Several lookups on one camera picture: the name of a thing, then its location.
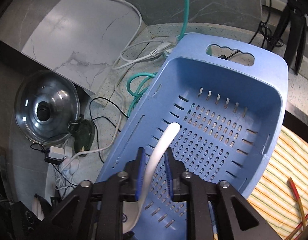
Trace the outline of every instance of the black device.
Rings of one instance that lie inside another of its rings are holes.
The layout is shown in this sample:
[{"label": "black device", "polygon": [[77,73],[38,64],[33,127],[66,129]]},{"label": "black device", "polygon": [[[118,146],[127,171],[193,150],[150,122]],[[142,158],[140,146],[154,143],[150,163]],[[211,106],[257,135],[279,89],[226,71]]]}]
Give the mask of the black device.
[{"label": "black device", "polygon": [[[25,239],[131,238],[132,232],[122,233],[123,201],[137,200],[138,181],[143,176],[139,171],[144,171],[144,154],[144,149],[139,148],[136,160],[128,162],[124,171],[112,175],[107,181],[94,184],[88,180],[82,181]],[[187,201],[187,239],[214,239],[209,202],[213,206],[218,239],[281,239],[227,181],[214,184],[186,171],[184,163],[174,159],[170,147],[164,158],[172,201]],[[102,201],[99,210],[98,201]]]}]

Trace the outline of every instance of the gray marble wall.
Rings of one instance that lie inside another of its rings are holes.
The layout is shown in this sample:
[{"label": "gray marble wall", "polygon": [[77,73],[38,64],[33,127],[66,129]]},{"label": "gray marble wall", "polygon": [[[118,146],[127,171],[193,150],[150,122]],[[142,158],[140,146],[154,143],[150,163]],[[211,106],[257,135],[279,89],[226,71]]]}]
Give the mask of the gray marble wall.
[{"label": "gray marble wall", "polygon": [[[148,25],[183,21],[184,0],[127,0]],[[214,23],[255,31],[261,0],[190,0],[189,22]]]}]

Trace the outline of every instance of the black stand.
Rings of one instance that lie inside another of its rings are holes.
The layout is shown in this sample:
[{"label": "black stand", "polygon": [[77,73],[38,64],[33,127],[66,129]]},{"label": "black stand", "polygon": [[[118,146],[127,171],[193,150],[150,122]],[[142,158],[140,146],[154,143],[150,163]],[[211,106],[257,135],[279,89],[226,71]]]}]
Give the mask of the black stand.
[{"label": "black stand", "polygon": [[[305,50],[307,27],[305,12],[302,10],[300,3],[296,0],[287,0],[287,5],[284,8],[281,19],[279,20],[272,37],[273,41],[278,41],[278,39],[281,38],[289,22],[290,31],[284,54],[284,60],[286,61],[289,69],[296,56],[295,74],[298,75]],[[269,43],[266,49],[272,51],[273,48],[274,44]]]}]

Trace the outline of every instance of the black metal bracket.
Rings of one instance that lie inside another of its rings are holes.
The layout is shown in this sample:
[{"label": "black metal bracket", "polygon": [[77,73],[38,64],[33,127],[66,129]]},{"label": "black metal bracket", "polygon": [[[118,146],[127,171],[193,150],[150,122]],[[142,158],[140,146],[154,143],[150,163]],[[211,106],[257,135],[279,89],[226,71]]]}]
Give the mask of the black metal bracket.
[{"label": "black metal bracket", "polygon": [[[297,0],[287,0],[287,5],[281,14],[281,18],[274,32],[272,38],[273,41],[278,41],[279,38],[281,38],[289,22],[290,31],[284,60],[286,61],[288,68],[290,68],[295,59],[295,74],[298,75],[306,45],[307,25],[305,12]],[[266,49],[272,51],[273,48],[274,44],[269,43]]]},{"label": "black metal bracket", "polygon": [[[172,201],[187,201],[187,239],[213,240],[213,213],[220,240],[280,240],[260,214],[227,181],[206,182],[185,170],[184,163],[165,152],[166,174]],[[143,176],[145,152],[139,148],[137,158],[124,171],[107,181],[92,184],[82,181],[59,203],[27,239],[122,240],[123,201],[137,201],[138,180]]]}]

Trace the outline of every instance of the blue plastic basket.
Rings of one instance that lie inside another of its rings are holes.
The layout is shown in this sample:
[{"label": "blue plastic basket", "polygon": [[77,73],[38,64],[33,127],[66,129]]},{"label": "blue plastic basket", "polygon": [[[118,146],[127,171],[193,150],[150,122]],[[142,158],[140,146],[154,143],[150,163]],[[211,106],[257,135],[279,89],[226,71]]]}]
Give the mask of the blue plastic basket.
[{"label": "blue plastic basket", "polygon": [[[209,56],[210,45],[249,53],[254,64]],[[178,122],[174,157],[206,181],[229,181],[247,198],[275,147],[287,82],[287,65],[276,54],[226,38],[186,35],[132,112],[97,182],[123,170],[138,147],[145,148],[148,161],[168,124]],[[171,202],[163,160],[133,229],[137,239],[186,238],[186,203]]]}]

